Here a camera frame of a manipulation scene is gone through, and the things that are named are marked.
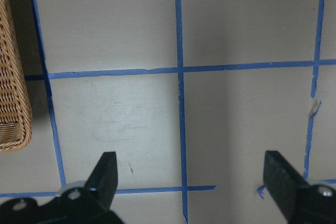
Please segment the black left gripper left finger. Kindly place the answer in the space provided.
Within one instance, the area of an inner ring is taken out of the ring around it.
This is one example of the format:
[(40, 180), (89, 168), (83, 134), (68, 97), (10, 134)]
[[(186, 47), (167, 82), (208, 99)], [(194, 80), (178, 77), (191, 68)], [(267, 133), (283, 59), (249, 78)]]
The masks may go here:
[(117, 190), (116, 152), (104, 152), (85, 182), (89, 190), (103, 207), (109, 209)]

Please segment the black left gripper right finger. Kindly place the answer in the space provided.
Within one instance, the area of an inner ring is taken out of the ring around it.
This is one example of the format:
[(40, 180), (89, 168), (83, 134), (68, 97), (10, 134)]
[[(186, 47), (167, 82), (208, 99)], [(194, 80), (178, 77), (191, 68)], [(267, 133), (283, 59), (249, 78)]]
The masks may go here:
[(284, 216), (294, 216), (297, 201), (309, 188), (306, 180), (278, 151), (265, 151), (263, 182)]

